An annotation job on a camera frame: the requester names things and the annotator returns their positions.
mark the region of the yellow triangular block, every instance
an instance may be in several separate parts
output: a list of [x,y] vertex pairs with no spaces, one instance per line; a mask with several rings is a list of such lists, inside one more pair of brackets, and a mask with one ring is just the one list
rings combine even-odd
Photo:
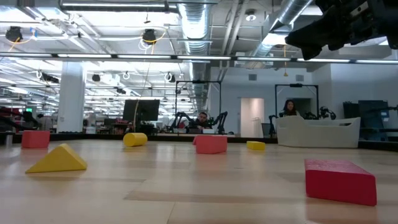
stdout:
[[25,173],[85,169],[87,169],[87,163],[67,144],[61,144]]

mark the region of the red block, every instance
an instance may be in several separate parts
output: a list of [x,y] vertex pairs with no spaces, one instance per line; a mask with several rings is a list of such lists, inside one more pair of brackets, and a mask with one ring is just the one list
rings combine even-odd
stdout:
[[306,159],[305,189],[312,198],[377,204],[376,178],[350,161]]
[[24,131],[22,147],[46,148],[50,143],[50,131]]
[[198,154],[216,154],[226,152],[226,136],[206,136],[199,135],[195,137],[194,143],[197,146]]

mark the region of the yellow block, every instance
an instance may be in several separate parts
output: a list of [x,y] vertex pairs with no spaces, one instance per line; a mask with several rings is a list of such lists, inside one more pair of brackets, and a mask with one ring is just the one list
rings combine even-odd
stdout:
[[144,133],[127,133],[123,137],[123,143],[127,147],[143,146],[148,141]]
[[266,144],[264,142],[248,141],[246,142],[248,149],[253,150],[266,150]]
[[85,170],[87,163],[67,144],[61,144],[25,173]]

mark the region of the column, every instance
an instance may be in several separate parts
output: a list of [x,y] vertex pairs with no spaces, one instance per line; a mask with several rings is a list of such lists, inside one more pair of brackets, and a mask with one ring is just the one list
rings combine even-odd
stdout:
[[82,132],[86,71],[80,62],[62,64],[57,132]]

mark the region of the toy block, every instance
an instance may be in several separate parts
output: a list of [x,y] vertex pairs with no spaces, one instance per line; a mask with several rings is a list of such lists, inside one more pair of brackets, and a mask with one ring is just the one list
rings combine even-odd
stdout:
[[226,136],[196,136],[197,154],[216,154],[226,152]]
[[25,173],[85,170],[87,163],[67,144],[61,144]]
[[24,148],[46,148],[50,143],[50,131],[24,131],[22,144]]
[[123,137],[123,143],[127,147],[143,146],[148,141],[144,133],[127,133]]
[[305,160],[307,196],[375,206],[376,178],[350,161]]
[[252,150],[266,150],[266,144],[264,142],[247,141],[246,147]]

